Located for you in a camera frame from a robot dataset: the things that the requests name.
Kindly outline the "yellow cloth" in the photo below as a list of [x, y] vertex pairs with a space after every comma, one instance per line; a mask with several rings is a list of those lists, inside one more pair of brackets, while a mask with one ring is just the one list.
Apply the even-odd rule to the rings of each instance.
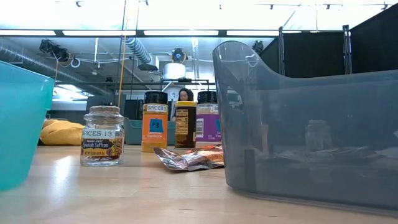
[[83, 128], [84, 126], [79, 123], [57, 119], [46, 119], [39, 139], [46, 146], [79, 146], [81, 144]]

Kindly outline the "white cylinder ceiling fixture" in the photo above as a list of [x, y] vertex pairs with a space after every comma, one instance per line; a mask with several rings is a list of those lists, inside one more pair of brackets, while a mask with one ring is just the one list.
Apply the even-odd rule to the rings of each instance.
[[165, 79], [178, 79], [186, 75], [186, 66], [181, 63], [167, 63], [164, 66]]

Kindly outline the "orange foil spice packet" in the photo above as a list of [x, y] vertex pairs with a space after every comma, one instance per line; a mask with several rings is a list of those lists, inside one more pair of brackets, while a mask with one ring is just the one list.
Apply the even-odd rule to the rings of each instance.
[[181, 154], [155, 147], [154, 153], [163, 165], [170, 170], [191, 172], [224, 166], [224, 155], [221, 144], [193, 148]]

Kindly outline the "black ceiling spotlight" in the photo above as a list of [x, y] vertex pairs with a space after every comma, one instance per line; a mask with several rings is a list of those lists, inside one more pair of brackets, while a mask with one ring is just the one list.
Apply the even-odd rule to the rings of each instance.
[[175, 48], [172, 51], [172, 62], [173, 63], [184, 63], [187, 59], [186, 53], [182, 48]]
[[261, 54], [261, 52], [264, 50], [264, 44], [261, 40], [255, 40], [253, 45], [252, 45], [253, 51], [257, 53], [258, 55]]

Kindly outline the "silver flexible duct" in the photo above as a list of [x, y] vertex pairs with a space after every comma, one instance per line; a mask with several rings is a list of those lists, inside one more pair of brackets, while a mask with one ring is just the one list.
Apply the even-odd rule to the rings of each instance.
[[151, 63], [152, 57], [138, 38], [128, 38], [124, 44], [133, 53], [139, 65]]

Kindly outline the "round metal duct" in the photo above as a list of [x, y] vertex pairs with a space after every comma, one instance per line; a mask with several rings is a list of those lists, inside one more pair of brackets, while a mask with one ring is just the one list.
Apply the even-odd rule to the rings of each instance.
[[62, 67], [57, 64], [54, 58], [44, 58], [34, 54], [27, 48], [19, 45], [9, 39], [0, 38], [0, 60], [5, 62], [15, 62], [17, 66], [22, 68], [55, 78], [56, 68], [57, 80], [62, 82], [72, 82], [73, 85], [80, 87], [92, 94], [113, 95], [109, 90], [104, 88], [89, 85], [88, 80], [81, 75]]

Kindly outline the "black equipment box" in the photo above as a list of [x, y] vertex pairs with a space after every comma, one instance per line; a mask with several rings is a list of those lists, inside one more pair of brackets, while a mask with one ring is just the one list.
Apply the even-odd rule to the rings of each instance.
[[142, 120], [144, 100], [126, 100], [124, 104], [124, 116], [130, 120]]

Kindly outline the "black-lid orange spice jar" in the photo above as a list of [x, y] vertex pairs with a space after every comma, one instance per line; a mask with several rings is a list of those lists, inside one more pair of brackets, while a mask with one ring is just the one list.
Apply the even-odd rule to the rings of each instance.
[[167, 147], [168, 94], [147, 91], [142, 111], [142, 152], [153, 152], [155, 147]]

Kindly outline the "black-lid purple-label spice jar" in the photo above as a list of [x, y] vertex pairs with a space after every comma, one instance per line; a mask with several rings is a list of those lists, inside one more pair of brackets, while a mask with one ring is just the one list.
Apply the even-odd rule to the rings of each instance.
[[204, 144], [221, 143], [221, 126], [215, 91], [200, 91], [197, 94], [196, 141]]

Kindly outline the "grey translucent plastic bin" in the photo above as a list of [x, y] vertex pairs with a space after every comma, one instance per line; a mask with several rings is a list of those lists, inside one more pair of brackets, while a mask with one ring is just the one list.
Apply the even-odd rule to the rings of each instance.
[[238, 41], [213, 66], [230, 187], [398, 213], [398, 70], [290, 78]]

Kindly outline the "blue plastic bin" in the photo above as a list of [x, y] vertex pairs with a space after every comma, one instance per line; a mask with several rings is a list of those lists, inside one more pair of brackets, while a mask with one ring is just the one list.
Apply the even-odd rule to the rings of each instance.
[[[124, 118], [125, 142], [130, 145], [141, 145], [142, 141], [142, 120]], [[175, 122], [168, 121], [167, 144], [175, 144]]]

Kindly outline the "yellow-lid dark spice jar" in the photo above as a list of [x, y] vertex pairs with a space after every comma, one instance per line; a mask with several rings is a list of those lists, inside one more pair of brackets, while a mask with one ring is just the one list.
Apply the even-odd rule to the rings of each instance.
[[196, 103], [194, 101], [177, 101], [175, 104], [175, 148], [195, 148], [196, 121]]

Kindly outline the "person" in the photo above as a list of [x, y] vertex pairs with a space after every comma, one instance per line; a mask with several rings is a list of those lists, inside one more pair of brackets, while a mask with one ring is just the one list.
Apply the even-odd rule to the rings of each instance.
[[[187, 88], [180, 89], [178, 93], [178, 101], [194, 101], [193, 97], [194, 97], [193, 92]], [[177, 107], [174, 106], [174, 110], [170, 119], [171, 121], [175, 121], [176, 110]]]

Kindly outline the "black partition panel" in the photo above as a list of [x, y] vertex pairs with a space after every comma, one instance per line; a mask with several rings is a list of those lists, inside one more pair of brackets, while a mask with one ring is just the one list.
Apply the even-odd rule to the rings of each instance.
[[[353, 73], [398, 70], [398, 3], [350, 31]], [[259, 54], [273, 71], [290, 78], [344, 75], [345, 40], [339, 32], [283, 34]]]

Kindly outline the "teal plastic bin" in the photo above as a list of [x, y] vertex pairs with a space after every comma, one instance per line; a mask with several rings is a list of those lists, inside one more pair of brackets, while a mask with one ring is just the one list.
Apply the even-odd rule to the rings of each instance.
[[54, 80], [0, 61], [0, 192], [27, 178]]

